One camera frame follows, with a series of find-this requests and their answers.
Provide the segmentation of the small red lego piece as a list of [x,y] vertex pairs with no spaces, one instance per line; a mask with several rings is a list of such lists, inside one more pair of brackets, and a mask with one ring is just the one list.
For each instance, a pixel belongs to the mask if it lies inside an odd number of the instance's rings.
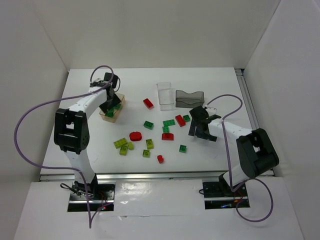
[[163,157],[162,155],[158,155],[158,156],[157,156],[157,160],[158,160],[158,163],[159,163],[159,164],[163,164],[164,161],[165,161],[165,160],[164,160],[164,157]]

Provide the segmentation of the red arched lego brick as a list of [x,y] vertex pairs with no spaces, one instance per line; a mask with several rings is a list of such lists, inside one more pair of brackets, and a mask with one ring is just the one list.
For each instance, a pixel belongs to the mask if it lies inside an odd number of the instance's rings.
[[174,134],[173,133],[162,133],[161,139],[163,141],[173,141],[174,140]]

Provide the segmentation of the red round lego piece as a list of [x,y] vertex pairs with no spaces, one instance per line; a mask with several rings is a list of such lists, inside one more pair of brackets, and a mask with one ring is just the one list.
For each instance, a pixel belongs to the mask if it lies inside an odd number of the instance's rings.
[[129,134],[129,138],[133,142],[137,142],[142,140],[142,134],[139,131],[133,131]]

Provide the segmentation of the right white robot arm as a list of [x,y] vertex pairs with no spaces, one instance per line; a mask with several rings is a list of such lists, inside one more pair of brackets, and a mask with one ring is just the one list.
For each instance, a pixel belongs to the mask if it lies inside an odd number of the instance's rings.
[[223,120],[219,115],[209,115],[206,108],[197,106],[189,111],[189,135],[216,142],[224,140],[225,146],[236,146],[238,158],[230,164],[230,171],[221,174],[218,181],[203,185],[206,198],[237,196],[231,188],[240,186],[276,167],[280,160],[267,134],[262,128],[243,128]]

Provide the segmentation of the dark green lego brick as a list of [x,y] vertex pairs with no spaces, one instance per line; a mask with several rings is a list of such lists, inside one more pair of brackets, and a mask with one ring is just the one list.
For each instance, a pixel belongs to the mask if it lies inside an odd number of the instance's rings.
[[143,123],[143,126],[144,126],[146,129],[152,130],[152,129],[154,128],[154,123],[146,120],[146,121]]

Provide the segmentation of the red long lego brick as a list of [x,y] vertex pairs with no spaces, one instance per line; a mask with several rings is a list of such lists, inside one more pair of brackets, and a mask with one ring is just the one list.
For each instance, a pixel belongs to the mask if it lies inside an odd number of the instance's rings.
[[154,104],[148,98],[145,98],[143,103],[149,110],[154,107]]

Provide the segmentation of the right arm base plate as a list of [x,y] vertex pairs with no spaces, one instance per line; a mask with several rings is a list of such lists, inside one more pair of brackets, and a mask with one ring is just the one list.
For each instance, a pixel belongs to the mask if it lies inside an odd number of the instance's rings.
[[237,205],[239,208],[250,207],[246,185],[232,192],[228,186],[218,181],[207,181],[202,183],[198,192],[204,197],[206,210],[235,209]]

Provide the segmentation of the green small lego brick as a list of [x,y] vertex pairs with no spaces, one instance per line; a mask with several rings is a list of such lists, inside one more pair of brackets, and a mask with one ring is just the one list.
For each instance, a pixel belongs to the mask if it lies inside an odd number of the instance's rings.
[[168,126],[163,126],[162,127],[162,132],[163,133],[169,133],[170,132],[169,127]]

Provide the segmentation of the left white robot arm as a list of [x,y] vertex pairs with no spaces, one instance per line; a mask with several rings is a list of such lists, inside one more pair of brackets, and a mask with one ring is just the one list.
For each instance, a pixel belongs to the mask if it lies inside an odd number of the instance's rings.
[[121,100],[115,93],[119,77],[105,73],[104,78],[90,83],[89,95],[80,98],[68,108],[59,108],[54,119],[54,143],[67,156],[74,169],[76,191],[97,193],[98,179],[87,153],[90,141],[88,119],[100,109],[103,113],[118,105]]

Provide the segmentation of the green square lego brick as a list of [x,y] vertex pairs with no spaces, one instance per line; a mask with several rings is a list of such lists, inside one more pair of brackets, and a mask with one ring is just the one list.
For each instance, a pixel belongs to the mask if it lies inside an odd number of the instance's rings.
[[123,105],[119,103],[119,104],[117,104],[116,106],[113,107],[113,110],[114,110],[114,111],[118,111],[118,110],[120,110],[122,107],[123,107]]

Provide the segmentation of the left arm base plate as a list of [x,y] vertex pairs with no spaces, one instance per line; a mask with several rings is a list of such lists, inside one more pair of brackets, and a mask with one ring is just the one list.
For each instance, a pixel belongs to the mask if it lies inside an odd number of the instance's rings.
[[[87,211],[87,199],[85,192],[76,191],[76,187],[73,184],[72,187],[68,185],[63,186],[60,184],[61,188],[71,189],[68,201],[68,212],[86,212]],[[89,206],[90,211],[95,212],[98,208],[104,206],[101,212],[113,212],[114,211],[114,199],[115,199],[115,182],[102,183],[98,187],[96,195],[89,193]]]

